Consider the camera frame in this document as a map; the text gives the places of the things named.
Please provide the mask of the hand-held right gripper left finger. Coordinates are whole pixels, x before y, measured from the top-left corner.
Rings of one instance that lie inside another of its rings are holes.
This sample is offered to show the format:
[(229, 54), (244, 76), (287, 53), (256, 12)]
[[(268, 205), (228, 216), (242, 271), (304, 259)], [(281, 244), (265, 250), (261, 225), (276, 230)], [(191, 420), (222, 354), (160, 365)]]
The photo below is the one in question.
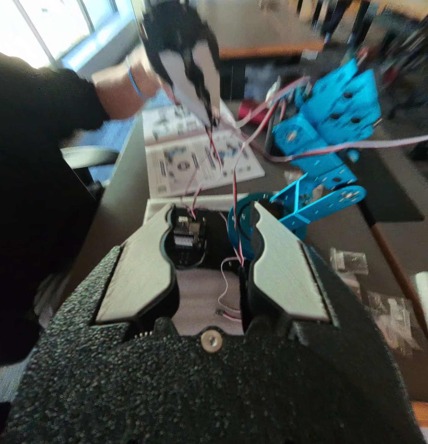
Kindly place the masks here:
[(98, 325), (135, 322), (153, 326), (179, 307), (176, 269), (165, 252), (175, 205), (168, 203), (122, 244), (116, 267), (100, 304)]

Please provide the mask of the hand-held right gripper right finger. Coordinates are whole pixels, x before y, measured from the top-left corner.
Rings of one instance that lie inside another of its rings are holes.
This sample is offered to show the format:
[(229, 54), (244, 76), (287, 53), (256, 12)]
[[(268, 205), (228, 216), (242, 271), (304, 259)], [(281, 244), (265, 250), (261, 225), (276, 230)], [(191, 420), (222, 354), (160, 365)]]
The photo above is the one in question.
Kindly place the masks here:
[(251, 209), (247, 308), (252, 318), (330, 323), (304, 244), (261, 203)]

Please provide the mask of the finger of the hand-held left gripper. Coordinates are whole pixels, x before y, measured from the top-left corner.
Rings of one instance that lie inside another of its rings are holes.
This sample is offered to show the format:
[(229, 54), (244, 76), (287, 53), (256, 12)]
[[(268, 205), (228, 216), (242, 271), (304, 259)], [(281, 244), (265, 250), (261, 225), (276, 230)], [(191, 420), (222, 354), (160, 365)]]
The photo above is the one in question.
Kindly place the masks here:
[[(168, 83), (175, 98), (205, 126), (212, 126), (213, 120), (208, 118), (196, 91), (202, 75), (195, 73), (196, 79), (190, 80), (190, 75), (185, 72), (184, 59), (176, 52), (161, 52), (159, 59), (170, 79)], [(190, 68), (198, 69), (194, 63), (194, 52), (190, 52)]]
[(220, 74), (207, 41), (194, 47), (194, 63), (202, 74), (196, 91), (210, 120), (220, 119)]

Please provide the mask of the control circuit board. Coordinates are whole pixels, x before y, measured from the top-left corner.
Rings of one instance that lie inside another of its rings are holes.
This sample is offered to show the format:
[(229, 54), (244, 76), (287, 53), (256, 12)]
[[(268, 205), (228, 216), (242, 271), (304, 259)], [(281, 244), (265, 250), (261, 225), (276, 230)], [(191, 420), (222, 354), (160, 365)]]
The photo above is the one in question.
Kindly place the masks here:
[(174, 246), (178, 249), (200, 250), (203, 246), (203, 229), (202, 220), (178, 215), (173, 228)]

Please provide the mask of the blue toy robot arm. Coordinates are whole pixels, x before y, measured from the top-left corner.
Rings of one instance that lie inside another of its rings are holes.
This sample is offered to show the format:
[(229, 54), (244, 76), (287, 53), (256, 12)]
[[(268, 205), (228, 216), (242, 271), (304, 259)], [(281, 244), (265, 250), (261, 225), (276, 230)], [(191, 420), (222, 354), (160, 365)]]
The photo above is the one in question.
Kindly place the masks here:
[(275, 208), (276, 217), (300, 240), (306, 227), (343, 208), (359, 203), (366, 190), (355, 186), (355, 175), (337, 152), (355, 147), (372, 135), (381, 111), (372, 70), (358, 73), (355, 59), (319, 79), (309, 94), (298, 87), (295, 93), (297, 114), (275, 121), (276, 111), (283, 116), (287, 101), (281, 96), (267, 112), (255, 136), (268, 124), (270, 145), (283, 154), (272, 161), (287, 161), (303, 175), (275, 194), (257, 193), (237, 200), (236, 165), (233, 167), (233, 206), (227, 224), (229, 242), (244, 264), (254, 254), (250, 246), (251, 203), (261, 202)]

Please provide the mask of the person's left forearm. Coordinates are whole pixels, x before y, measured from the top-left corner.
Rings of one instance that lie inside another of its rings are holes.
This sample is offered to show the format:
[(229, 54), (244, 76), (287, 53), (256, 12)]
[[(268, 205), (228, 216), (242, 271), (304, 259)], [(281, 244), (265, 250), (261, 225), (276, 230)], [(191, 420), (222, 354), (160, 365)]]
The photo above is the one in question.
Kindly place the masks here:
[[(128, 56), (137, 86), (150, 98), (161, 87), (143, 47)], [(0, 128), (11, 124), (61, 140), (73, 131), (95, 130), (107, 120), (136, 114), (147, 101), (134, 91), (125, 62), (95, 74), (93, 81), (71, 69), (34, 68), (0, 53)]]

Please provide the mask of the wood edged office desk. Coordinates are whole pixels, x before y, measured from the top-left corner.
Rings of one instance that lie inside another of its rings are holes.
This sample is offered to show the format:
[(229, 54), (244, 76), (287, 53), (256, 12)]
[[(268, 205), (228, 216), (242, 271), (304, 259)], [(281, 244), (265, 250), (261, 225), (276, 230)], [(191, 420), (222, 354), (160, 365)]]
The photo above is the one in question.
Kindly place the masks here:
[(220, 93), (223, 100), (240, 100), (245, 93), (246, 65), (270, 59), (300, 60), (303, 52), (320, 52), (324, 48), (322, 39), (300, 43), (272, 43), (257, 46), (219, 47), (221, 60)]

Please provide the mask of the adjoining grey desk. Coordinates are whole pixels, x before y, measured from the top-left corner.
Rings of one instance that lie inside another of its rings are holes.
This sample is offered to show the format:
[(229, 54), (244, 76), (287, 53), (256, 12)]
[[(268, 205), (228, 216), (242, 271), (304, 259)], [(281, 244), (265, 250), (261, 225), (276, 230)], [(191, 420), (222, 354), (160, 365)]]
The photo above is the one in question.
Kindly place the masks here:
[(306, 242), (315, 246), (325, 259), (331, 247), (365, 253), (369, 275), (362, 279), (364, 288), (402, 297), (399, 279), (394, 277), (393, 267), (380, 246), (388, 248), (407, 279), (428, 271), (428, 162), (410, 160), (406, 154), (408, 147), (362, 150), (374, 150), (380, 155), (424, 220), (377, 223), (369, 227), (355, 204), (312, 222), (307, 228)]

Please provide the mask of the black desk mat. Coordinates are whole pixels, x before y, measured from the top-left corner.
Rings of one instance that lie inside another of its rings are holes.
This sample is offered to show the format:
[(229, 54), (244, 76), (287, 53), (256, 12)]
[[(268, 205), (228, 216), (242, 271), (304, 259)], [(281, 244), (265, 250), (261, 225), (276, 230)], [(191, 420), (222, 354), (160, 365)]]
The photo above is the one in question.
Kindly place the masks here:
[(358, 207), (369, 227), (377, 223), (421, 222), (424, 215), (374, 150), (344, 150), (338, 155), (367, 194)]

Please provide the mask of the red metal tube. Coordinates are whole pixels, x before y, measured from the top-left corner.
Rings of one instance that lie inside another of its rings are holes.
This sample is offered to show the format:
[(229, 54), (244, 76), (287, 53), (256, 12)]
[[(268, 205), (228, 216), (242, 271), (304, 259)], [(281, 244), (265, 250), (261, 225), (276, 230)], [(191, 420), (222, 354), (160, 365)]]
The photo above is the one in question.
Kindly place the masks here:
[[(261, 105), (260, 102), (256, 102), (252, 99), (243, 99), (240, 103), (239, 110), (238, 110), (238, 119), (243, 120), (245, 119), (248, 114), (254, 113), (255, 109), (259, 108)], [(269, 111), (268, 108), (261, 108), (260, 112), (257, 114), (253, 114), (252, 119), (248, 123), (251, 125), (259, 125), (261, 122), (265, 119), (265, 115)]]

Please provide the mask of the small clear parts bag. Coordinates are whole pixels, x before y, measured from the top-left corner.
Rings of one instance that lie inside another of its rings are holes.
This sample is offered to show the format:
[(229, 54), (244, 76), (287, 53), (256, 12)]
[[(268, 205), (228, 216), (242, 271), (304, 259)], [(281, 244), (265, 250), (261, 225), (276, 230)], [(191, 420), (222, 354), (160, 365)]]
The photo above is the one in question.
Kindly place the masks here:
[(365, 253), (337, 250), (329, 251), (333, 269), (340, 273), (368, 275), (368, 263)]

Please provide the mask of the white foam sheet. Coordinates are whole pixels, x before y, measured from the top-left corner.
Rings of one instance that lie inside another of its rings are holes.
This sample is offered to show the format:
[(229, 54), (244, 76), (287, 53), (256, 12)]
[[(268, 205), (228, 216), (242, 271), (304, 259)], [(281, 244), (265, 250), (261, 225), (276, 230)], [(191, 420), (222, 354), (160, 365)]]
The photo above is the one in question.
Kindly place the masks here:
[(177, 271), (180, 303), (172, 321), (182, 336), (194, 336), (209, 328), (242, 336), (239, 313), (239, 261), (228, 241), (226, 217), (233, 204), (231, 195), (202, 196), (196, 209), (208, 211), (207, 228), (212, 228), (206, 260), (214, 269), (201, 267)]

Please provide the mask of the open instruction booklet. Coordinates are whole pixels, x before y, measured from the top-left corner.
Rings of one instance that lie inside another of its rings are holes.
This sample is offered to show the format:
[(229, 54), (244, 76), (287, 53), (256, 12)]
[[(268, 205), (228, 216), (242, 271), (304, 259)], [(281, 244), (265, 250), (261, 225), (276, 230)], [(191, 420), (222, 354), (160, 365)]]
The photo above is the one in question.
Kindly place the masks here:
[(150, 197), (171, 197), (257, 179), (264, 169), (250, 147), (236, 157), (243, 138), (222, 121), (213, 130), (214, 147), (204, 124), (182, 106), (142, 112)]

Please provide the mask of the person's black top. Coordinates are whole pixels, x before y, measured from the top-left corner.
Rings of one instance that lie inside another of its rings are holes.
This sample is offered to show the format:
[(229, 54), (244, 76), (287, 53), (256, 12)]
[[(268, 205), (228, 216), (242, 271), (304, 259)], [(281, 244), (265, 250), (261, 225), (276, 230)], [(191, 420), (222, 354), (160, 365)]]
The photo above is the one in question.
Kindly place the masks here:
[(100, 190), (61, 153), (83, 128), (60, 136), (0, 134), (0, 366), (23, 360), (40, 328), (27, 318), (37, 289), (77, 255)]

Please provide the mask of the crumpled clear plastic bag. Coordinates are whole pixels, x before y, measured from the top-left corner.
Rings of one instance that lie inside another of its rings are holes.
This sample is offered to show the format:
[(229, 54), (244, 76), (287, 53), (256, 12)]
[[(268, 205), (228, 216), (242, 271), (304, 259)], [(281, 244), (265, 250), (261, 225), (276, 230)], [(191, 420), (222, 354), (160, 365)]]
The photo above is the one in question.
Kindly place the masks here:
[(388, 346), (405, 357), (421, 350), (411, 328), (411, 303), (403, 297), (389, 297), (367, 292), (368, 305), (374, 323)]

